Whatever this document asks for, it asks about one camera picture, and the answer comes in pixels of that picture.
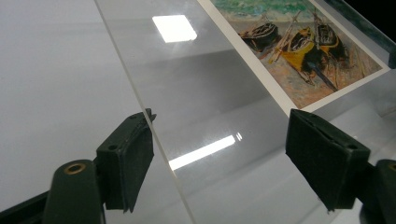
metal rivet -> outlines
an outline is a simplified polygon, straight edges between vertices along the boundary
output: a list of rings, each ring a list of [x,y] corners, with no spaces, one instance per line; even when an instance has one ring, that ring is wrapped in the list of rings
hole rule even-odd
[[[80,173],[81,171],[83,171],[85,169],[85,164],[84,163],[73,163],[71,165],[68,165],[66,168],[64,168],[64,172],[67,175],[75,175]]]

table surface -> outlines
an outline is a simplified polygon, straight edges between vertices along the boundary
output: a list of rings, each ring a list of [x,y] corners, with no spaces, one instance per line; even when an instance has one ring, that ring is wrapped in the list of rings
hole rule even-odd
[[[358,201],[327,213],[285,154],[287,114],[196,0],[0,5],[13,12],[0,13],[0,210],[151,108],[154,161],[135,211],[106,211],[108,223],[359,223]],[[152,18],[169,15],[185,15],[196,38],[165,43]],[[370,148],[371,163],[396,159],[394,75],[315,111]]]

